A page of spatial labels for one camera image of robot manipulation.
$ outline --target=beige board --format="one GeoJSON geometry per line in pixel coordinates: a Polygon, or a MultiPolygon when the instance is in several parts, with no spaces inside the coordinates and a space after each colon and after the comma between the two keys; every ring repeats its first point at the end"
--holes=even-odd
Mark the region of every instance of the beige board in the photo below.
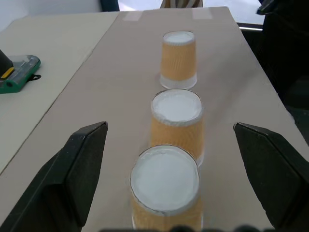
{"type": "Polygon", "coordinates": [[[309,149],[243,38],[229,10],[145,11],[139,21],[120,13],[0,177],[0,223],[40,167],[82,126],[106,120],[109,131],[99,183],[83,232],[131,228],[129,174],[150,129],[159,83],[163,35],[190,30],[197,39],[198,83],[205,109],[206,155],[201,171],[204,227],[271,225],[246,176],[233,124],[282,134],[306,160],[309,149]]]}
{"type": "Polygon", "coordinates": [[[19,93],[0,94],[0,173],[87,60],[118,13],[27,17],[0,33],[7,56],[35,55],[42,77],[19,93]]]}

